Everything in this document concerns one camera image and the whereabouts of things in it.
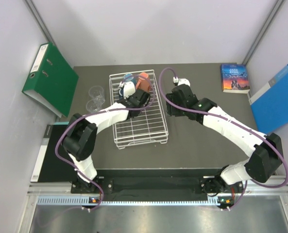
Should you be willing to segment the blue folder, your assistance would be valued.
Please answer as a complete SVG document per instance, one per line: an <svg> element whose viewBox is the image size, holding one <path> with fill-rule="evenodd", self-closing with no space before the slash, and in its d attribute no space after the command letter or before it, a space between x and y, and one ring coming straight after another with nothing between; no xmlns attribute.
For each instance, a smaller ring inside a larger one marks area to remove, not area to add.
<svg viewBox="0 0 288 233"><path fill-rule="evenodd" d="M288 123L288 64L254 95L249 103L260 132L269 134Z"/></svg>

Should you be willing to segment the green lever arch binder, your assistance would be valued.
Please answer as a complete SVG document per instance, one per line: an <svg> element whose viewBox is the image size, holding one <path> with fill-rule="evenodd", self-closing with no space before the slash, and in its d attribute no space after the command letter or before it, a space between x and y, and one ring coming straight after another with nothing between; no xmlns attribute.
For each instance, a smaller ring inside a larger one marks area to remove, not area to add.
<svg viewBox="0 0 288 233"><path fill-rule="evenodd" d="M42 44L22 93L58 117L68 117L79 76L53 43Z"/></svg>

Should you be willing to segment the dark blue mug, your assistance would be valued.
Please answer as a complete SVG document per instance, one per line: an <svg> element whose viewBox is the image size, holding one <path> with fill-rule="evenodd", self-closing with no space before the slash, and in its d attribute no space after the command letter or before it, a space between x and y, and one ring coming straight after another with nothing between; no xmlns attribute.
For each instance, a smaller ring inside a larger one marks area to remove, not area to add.
<svg viewBox="0 0 288 233"><path fill-rule="evenodd" d="M124 99L124 92L122 88L119 90L119 99Z"/></svg>

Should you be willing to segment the black notebook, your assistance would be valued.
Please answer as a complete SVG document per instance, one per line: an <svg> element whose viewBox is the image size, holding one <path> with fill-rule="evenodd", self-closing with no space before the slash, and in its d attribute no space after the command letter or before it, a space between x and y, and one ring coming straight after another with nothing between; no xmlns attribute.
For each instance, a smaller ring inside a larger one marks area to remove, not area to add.
<svg viewBox="0 0 288 233"><path fill-rule="evenodd" d="M66 128L67 125L47 125L30 182L73 182L77 179L74 167L55 154L55 146Z"/></svg>

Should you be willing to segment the Jane Eyre paperback book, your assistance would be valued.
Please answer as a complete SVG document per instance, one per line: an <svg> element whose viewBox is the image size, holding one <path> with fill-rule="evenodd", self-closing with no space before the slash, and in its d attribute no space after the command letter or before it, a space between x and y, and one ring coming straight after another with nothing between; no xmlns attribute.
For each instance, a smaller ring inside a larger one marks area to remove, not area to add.
<svg viewBox="0 0 288 233"><path fill-rule="evenodd" d="M250 91L248 72L245 65L221 64L220 74L223 92L247 94Z"/></svg>

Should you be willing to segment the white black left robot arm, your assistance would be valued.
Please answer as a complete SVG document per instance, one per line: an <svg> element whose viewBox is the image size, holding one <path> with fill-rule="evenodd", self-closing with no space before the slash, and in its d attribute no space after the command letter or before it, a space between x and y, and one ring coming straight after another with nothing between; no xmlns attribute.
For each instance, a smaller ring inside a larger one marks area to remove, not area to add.
<svg viewBox="0 0 288 233"><path fill-rule="evenodd" d="M77 188L94 192L98 188L97 171L92 161L97 134L108 127L137 117L141 109L150 101L150 94L142 89L136 90L126 99L119 99L103 113L91 115L80 121L67 132L62 146L77 167Z"/></svg>

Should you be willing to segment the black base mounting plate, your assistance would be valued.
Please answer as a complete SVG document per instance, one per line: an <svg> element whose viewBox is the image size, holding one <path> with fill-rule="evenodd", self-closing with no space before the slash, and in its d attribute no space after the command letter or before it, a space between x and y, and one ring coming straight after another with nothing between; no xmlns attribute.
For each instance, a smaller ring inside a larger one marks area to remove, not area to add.
<svg viewBox="0 0 288 233"><path fill-rule="evenodd" d="M72 194L92 194L100 191L106 195L123 194L135 191L143 194L145 191L184 191L191 194L240 193L243 191L243 183L232 185L219 184L212 178L183 177L183 176L156 176L156 177L97 177L94 183L85 184L77 180L72 183Z"/></svg>

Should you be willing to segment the teal mug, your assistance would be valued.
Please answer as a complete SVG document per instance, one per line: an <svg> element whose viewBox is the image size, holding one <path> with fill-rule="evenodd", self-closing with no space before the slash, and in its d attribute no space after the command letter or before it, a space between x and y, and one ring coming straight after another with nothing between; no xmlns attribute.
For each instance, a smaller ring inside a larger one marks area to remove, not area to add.
<svg viewBox="0 0 288 233"><path fill-rule="evenodd" d="M136 77L134 77L132 73L124 74L123 79L124 79L124 83L132 82L134 84L134 86L136 86L136 84L137 84Z"/></svg>

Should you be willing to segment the orange mug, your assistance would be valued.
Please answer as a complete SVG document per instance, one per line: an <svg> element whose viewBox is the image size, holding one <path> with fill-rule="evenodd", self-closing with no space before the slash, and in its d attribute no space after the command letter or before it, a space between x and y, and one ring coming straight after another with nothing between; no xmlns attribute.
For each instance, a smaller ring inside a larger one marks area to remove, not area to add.
<svg viewBox="0 0 288 233"><path fill-rule="evenodd" d="M136 89L141 89L141 90L149 93L151 90L151 85L149 83L149 80L150 80L150 78L149 78L148 73L141 72L139 74L139 78L138 78L138 81L136 83Z"/></svg>

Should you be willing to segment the clear heavy-base glass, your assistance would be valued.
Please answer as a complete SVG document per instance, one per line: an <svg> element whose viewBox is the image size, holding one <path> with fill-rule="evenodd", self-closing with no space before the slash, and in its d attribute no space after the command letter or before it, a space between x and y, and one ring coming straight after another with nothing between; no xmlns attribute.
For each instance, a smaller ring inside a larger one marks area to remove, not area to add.
<svg viewBox="0 0 288 233"><path fill-rule="evenodd" d="M99 102L95 102L94 100L89 100L85 107L89 113L95 113L102 109L102 105Z"/></svg>

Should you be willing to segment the clear faceted plastic cup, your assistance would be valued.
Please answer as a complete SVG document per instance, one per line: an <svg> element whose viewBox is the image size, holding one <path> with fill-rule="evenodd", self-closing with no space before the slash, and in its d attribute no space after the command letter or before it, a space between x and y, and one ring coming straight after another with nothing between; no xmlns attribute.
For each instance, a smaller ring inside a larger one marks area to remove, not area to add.
<svg viewBox="0 0 288 233"><path fill-rule="evenodd" d="M105 102L104 89L101 86L91 87L88 93L96 103L103 104Z"/></svg>

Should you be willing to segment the aluminium frame rail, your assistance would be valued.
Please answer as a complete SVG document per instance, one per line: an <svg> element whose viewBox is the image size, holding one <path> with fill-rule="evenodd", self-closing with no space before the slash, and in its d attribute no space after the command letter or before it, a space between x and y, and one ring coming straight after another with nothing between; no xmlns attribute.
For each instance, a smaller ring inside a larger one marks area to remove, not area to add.
<svg viewBox="0 0 288 233"><path fill-rule="evenodd" d="M33 183L30 185L28 194L36 196L91 196L97 197L104 194L102 189L92 194L72 194L72 184L70 183ZM145 191L143 194L132 191L123 194L104 194L105 201L189 201L189 200L204 200L210 196L230 196L231 193L213 194L191 194L184 191L174 191L166 193L165 191L152 191L148 193Z"/></svg>

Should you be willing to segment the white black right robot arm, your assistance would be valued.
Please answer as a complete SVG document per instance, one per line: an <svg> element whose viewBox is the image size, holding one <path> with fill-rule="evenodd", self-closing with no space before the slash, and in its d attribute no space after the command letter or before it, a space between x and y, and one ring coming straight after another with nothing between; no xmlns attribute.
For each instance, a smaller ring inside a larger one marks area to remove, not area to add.
<svg viewBox="0 0 288 233"><path fill-rule="evenodd" d="M169 116L186 116L213 129L248 156L237 164L224 166L214 178L207 179L211 185L209 191L226 192L234 184L247 180L265 183L282 164L282 140L277 134L247 128L210 99L199 100L187 84L175 86L165 97Z"/></svg>

